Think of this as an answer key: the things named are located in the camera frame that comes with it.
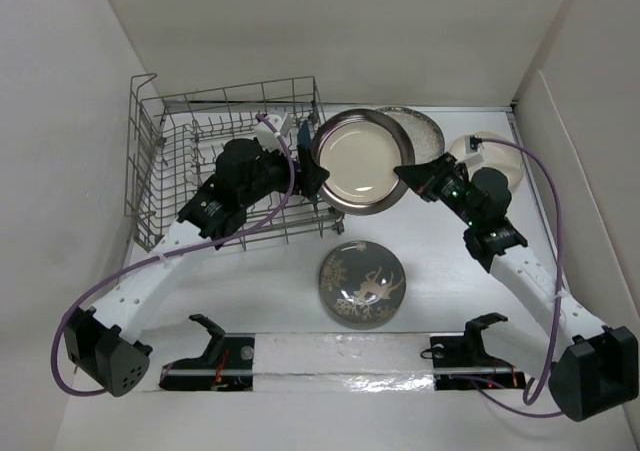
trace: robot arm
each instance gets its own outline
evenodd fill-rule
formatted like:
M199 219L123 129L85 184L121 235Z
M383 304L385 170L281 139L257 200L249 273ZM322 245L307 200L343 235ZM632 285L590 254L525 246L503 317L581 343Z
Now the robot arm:
M559 332L549 390L559 408L584 420L638 396L638 343L626 328L611 329L583 308L540 266L526 239L506 218L511 193L506 177L482 168L472 180L466 166L445 154L426 164L395 168L426 201L441 200L468 226L467 250L503 283L547 332L561 299ZM504 359L533 377L541 375L548 342L519 330L498 314L467 323L465 337L479 355Z
M284 134L287 119L263 119ZM329 173L313 162L308 145L300 141L299 132L293 191L313 200ZM138 341L141 331L180 279L207 256L184 249L234 235L246 222L247 208L272 192L286 192L290 179L289 161L280 152L254 140L229 141L216 159L216 174L180 210L152 250L162 265L141 269L88 310L73 311L64 327L69 359L113 396L131 391L148 370L152 352Z

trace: wire dish rack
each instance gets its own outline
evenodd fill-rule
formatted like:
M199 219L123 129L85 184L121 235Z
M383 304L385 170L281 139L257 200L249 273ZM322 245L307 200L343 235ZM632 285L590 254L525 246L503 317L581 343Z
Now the wire dish rack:
M297 131L308 120L312 135L324 120L315 78L301 77L142 98L156 74L131 78L125 216L133 217L133 238L146 251L160 242L178 211L215 171L215 159L233 138L251 138L255 114L286 111L293 119L289 150L297 156ZM247 210L247 223L264 218L282 199L273 193ZM225 245L299 234L322 237L344 230L344 214L318 197L312 203L292 196L287 206L257 234Z

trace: white table surface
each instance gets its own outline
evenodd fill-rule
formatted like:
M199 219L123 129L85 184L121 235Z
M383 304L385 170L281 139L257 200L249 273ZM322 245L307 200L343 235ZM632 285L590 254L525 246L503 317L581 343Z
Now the white table surface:
M504 112L429 109L427 114L442 128L447 149L457 137L477 131L512 137ZM527 182L515 191L508 216L543 266L553 270L551 248ZM460 331L471 318L500 312L527 331L542 333L515 297L469 257L463 223L441 203L427 204L407 193L379 215L348 216L345 227L341 236L329 233L319 239L311 234L289 246L207 260L167 299L147 335L180 326L192 313L209 316L227 332L350 332L327 314L316 283L331 249L355 239L387 246L407 273L404 303L376 332ZM193 329L202 339L202 331ZM314 351L307 347L296 352ZM91 387L84 376L76 378L76 385ZM140 389L119 399L71 398L57 449L635 449L621 408L576 424L566 418L513 416L475 392L306 388L225 394ZM518 391L499 395L513 405L520 403ZM553 410L548 395L536 410Z

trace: black mounting bracket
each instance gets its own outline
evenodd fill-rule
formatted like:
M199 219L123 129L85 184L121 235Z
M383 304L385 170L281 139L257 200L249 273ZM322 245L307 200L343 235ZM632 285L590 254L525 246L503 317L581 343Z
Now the black mounting bracket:
M64 329L72 363L115 397L131 391L149 369L151 346L130 344L121 329L107 329L93 317L94 310L76 309Z

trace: screw hole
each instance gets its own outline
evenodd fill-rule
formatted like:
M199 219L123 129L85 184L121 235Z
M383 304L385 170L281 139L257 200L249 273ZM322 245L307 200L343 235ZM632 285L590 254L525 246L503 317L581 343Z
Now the screw hole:
M444 346L440 343L431 347L431 356L436 359L444 358Z

